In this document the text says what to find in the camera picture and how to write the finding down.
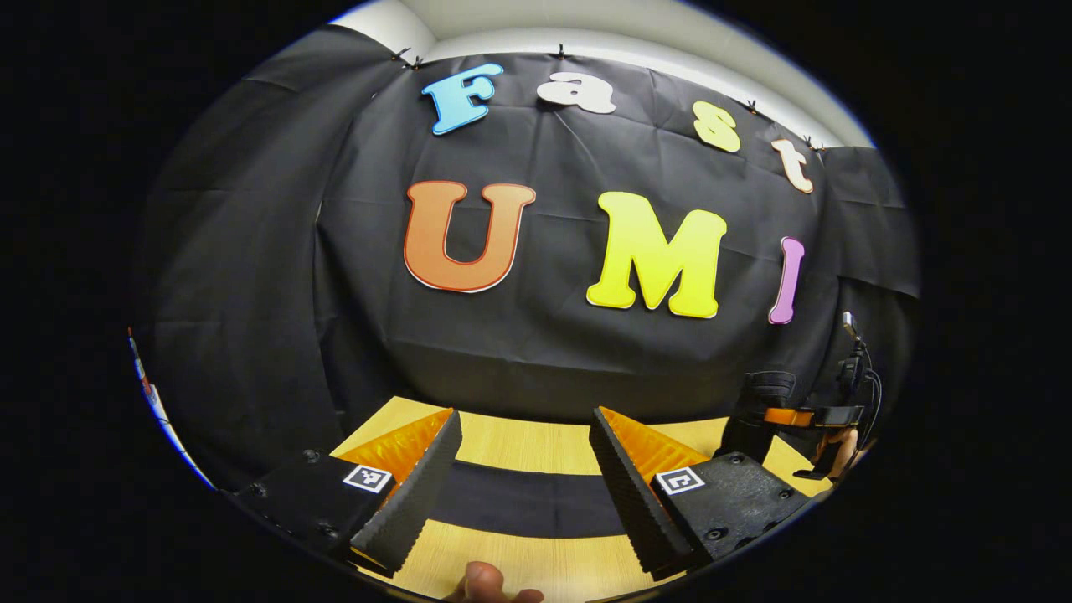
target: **orange strap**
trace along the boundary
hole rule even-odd
[[[776,423],[778,425],[789,425],[792,427],[809,427],[814,412],[800,412],[795,409],[766,409],[763,421]]]

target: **letter i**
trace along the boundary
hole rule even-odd
[[[788,324],[793,320],[793,296],[796,294],[804,245],[792,237],[785,237],[781,239],[781,284],[778,286],[778,300],[768,315],[771,324]]]

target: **human hand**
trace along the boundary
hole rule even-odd
[[[470,561],[465,565],[465,575],[458,583],[455,591],[443,600],[447,603],[540,603],[544,593],[526,588],[513,599],[503,592],[503,572],[491,563]]]
[[[837,450],[837,456],[834,457],[834,466],[831,468],[828,477],[836,480],[842,475],[842,472],[845,471],[845,466],[849,464],[849,459],[851,459],[852,455],[857,452],[857,439],[859,437],[860,433],[854,428],[846,427],[829,440],[825,440],[827,444],[836,444],[838,442],[842,444],[842,447]],[[852,465],[855,465],[860,460],[861,456],[863,455],[857,455]]]

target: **white wall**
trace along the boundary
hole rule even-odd
[[[873,146],[855,119],[818,83],[761,43],[687,4],[668,0],[489,1],[376,0],[333,23],[394,50],[413,47],[405,55],[410,61],[416,56],[431,61],[481,53],[556,53],[561,43],[567,54],[636,64],[741,102],[755,100],[761,113],[801,137],[810,136],[816,145]],[[518,23],[532,26],[480,30]],[[586,28],[546,27],[562,23]]]
[[[438,42],[425,21],[398,0],[366,2],[331,23],[360,31],[396,53],[410,48],[402,55],[410,62],[425,58]]]

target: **black stripe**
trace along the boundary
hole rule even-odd
[[[431,518],[527,538],[625,533],[600,475],[513,471],[460,460],[451,466]]]

